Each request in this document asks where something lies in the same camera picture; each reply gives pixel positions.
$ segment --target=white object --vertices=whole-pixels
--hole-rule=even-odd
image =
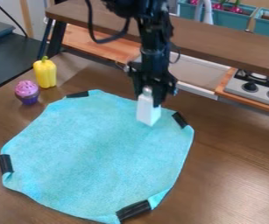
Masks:
[[[205,5],[204,24],[213,24],[211,0],[200,0],[195,9],[195,21],[201,21],[202,6]]]
[[[143,93],[138,97],[136,119],[139,122],[153,126],[161,117],[161,106],[153,106],[152,89],[144,87]]]
[[[207,97],[211,100],[215,100],[215,101],[218,100],[218,95],[216,95],[215,92],[213,92],[211,90],[207,90],[207,89],[202,88],[202,87],[190,85],[190,84],[182,82],[182,81],[177,82],[177,88],[180,90],[184,90],[186,92],[189,92],[191,94],[194,94],[194,95],[200,95],[203,97]]]

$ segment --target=black clip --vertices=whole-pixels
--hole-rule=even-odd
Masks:
[[[117,217],[120,221],[123,221],[147,211],[151,211],[151,206],[148,200],[144,200],[117,211]]]
[[[13,172],[10,155],[0,155],[0,168],[2,175],[6,172]]]
[[[67,94],[67,98],[80,98],[80,97],[88,97],[89,96],[89,93],[88,91],[85,91],[85,92],[80,92],[80,93],[77,93],[77,94]]]
[[[188,125],[188,123],[185,121],[185,119],[179,112],[173,114],[173,119],[180,125],[182,129],[184,129]]]

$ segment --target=cupcake frosting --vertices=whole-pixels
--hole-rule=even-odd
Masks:
[[[39,91],[38,85],[31,80],[22,80],[15,87],[16,95],[26,97],[34,95]]]

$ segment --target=black cable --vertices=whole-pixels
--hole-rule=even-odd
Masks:
[[[177,56],[177,59],[175,61],[169,61],[169,63],[175,64],[175,63],[177,63],[179,61],[179,59],[181,57],[181,49],[176,44],[174,44],[173,42],[171,42],[171,45],[172,45],[172,47],[177,49],[178,56]]]
[[[108,43],[110,41],[120,39],[123,37],[125,34],[127,34],[128,29],[129,29],[129,24],[131,19],[128,17],[126,18],[124,28],[121,30],[118,34],[111,36],[109,38],[103,38],[103,39],[96,39],[95,34],[94,34],[94,24],[93,24],[93,10],[91,6],[91,2],[89,0],[85,0],[86,5],[88,6],[88,32],[89,36],[94,40],[97,44],[104,44]]]
[[[5,11],[5,9],[3,9],[1,7],[1,5],[0,5],[0,11],[2,11],[7,17],[9,17],[12,20],[12,22],[15,23],[18,26],[18,28],[22,31],[22,33],[25,35],[25,37],[28,38],[28,35],[24,31],[23,27],[10,14],[8,14],[8,12]]]

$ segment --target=green pepper stem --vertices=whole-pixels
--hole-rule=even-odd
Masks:
[[[239,6],[241,4],[241,0],[236,0],[235,6]]]
[[[41,59],[42,63],[45,63],[45,61],[46,61],[47,59],[48,59],[47,56],[42,57],[42,59]]]

